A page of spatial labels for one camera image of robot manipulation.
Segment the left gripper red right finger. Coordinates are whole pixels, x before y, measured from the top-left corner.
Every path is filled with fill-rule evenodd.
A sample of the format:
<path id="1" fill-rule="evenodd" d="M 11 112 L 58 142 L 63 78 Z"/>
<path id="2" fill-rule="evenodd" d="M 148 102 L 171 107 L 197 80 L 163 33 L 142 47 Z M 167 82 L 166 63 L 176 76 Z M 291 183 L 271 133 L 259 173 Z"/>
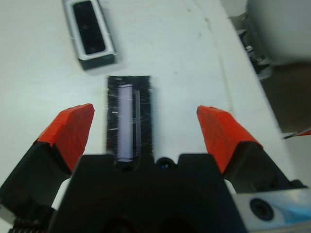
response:
<path id="1" fill-rule="evenodd" d="M 208 153 L 237 193 L 305 188 L 300 180 L 290 181 L 230 113 L 201 105 L 197 116 Z"/>

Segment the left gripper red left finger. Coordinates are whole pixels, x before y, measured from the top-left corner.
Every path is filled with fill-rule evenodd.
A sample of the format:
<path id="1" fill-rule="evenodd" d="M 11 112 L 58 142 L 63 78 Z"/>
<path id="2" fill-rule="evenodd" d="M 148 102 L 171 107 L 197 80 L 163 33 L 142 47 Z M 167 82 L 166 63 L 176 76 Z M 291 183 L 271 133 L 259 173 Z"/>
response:
<path id="1" fill-rule="evenodd" d="M 0 204 L 16 216 L 51 206 L 85 151 L 92 104 L 61 111 L 39 135 L 0 188 Z"/>

